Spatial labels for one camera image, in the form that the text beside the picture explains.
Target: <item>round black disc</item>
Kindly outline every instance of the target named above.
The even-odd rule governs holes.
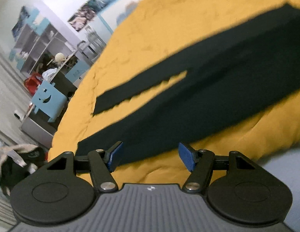
[[[13,210],[25,223],[61,224],[86,212],[94,201],[93,187],[76,176],[55,174],[41,181],[18,184],[12,191]]]
[[[222,216],[243,224],[282,221],[292,204],[289,188],[271,174],[238,170],[208,188],[210,205]]]

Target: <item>black fabric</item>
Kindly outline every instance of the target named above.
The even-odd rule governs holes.
[[[19,155],[27,164],[25,167],[16,164],[11,157],[7,157],[7,160],[2,164],[0,186],[4,192],[6,188],[11,191],[16,184],[30,175],[28,168],[31,163],[35,164],[38,168],[45,164],[45,152],[41,147],[37,147],[28,153],[19,153]]]
[[[213,49],[207,49],[212,41]],[[228,48],[229,42],[235,44]],[[196,46],[180,52],[195,62],[185,79],[79,142],[76,155],[107,149],[121,140],[122,164],[155,156],[180,141],[194,142],[237,124],[300,89],[300,10],[288,5]],[[204,49],[206,62],[200,55]],[[209,57],[209,52],[216,54]]]
[[[194,72],[196,68],[204,65],[219,53],[248,38],[262,35],[268,30],[284,25],[299,15],[300,10],[294,9],[287,4],[282,8],[262,14],[236,28],[189,46],[152,66],[145,72],[138,74],[128,82],[98,96],[93,115],[108,110],[150,87],[160,84],[164,80],[169,80],[170,77],[184,70]]]

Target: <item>metal screw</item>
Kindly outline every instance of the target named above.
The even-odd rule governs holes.
[[[186,184],[186,189],[188,190],[197,190],[200,188],[200,185],[196,182],[189,182]]]
[[[104,190],[112,190],[116,187],[116,185],[113,182],[104,182],[100,185],[100,187]]]

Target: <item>red object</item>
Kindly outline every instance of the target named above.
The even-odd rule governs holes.
[[[38,72],[34,72],[29,78],[24,80],[24,86],[29,90],[30,94],[34,96],[37,87],[44,81],[43,76]]]

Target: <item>yellow blanket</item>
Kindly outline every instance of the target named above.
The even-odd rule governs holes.
[[[53,139],[48,159],[77,149],[77,143],[134,112],[171,87],[185,72],[131,100],[92,116],[96,97],[179,50],[239,25],[288,2],[300,0],[143,0],[116,29],[99,60],[90,69],[69,103]],[[216,135],[191,144],[217,155],[238,150],[258,159],[300,142],[300,90],[263,112]],[[189,172],[177,150],[119,167],[113,177],[122,183],[179,183]],[[81,176],[88,180],[88,174]]]

